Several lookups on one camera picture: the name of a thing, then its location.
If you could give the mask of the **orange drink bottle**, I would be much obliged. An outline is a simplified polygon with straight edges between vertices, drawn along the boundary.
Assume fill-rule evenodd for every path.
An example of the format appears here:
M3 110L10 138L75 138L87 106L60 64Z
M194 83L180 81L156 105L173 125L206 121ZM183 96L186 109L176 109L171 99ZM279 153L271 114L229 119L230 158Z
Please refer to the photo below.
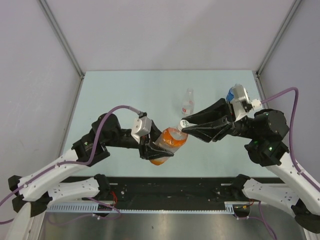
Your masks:
M181 120L177 126L166 128L156 140L155 145L174 154L188 139L188 134L183 133L182 130L191 126L192 124L187 120Z

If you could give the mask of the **clear water bottle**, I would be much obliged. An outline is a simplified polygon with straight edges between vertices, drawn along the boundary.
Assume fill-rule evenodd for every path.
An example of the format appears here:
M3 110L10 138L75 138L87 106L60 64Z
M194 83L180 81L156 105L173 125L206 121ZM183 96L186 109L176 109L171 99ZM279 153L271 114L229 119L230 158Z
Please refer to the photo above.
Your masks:
M194 90L189 87L182 98L181 112L184 116L189 116L194 113L194 108Z

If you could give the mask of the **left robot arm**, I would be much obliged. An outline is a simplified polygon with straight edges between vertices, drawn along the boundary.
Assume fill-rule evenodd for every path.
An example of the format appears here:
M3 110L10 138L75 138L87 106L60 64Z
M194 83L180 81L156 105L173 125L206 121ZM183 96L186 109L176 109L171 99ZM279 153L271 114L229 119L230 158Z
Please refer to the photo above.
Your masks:
M150 161L172 157L173 152L155 144L160 135L146 113L134 120L133 129L121 128L113 113L101 115L92 123L89 133L55 161L28 176L13 175L8 179L9 189L14 194L13 210L18 213L29 203L30 216L35 217L58 202L82 198L106 200L112 188L105 175L96 174L74 182L70 181L71 175L108 158L111 155L108 147L137 149L141 159Z

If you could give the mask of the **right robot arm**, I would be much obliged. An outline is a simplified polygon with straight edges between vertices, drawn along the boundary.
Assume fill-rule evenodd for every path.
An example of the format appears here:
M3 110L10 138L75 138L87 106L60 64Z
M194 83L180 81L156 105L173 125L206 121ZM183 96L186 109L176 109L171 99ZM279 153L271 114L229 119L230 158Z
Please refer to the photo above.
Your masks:
M283 143L289 132L283 112L261 109L258 99L228 102L221 98L183 117L180 123L183 133L206 143L220 141L226 135L249 139L244 146L249 159L277 175L288 187L276 189L240 174L231 184L231 196L237 201L265 202L291 215L306 230L320 232L320 185L312 185L311 176L299 172L292 163L289 148Z

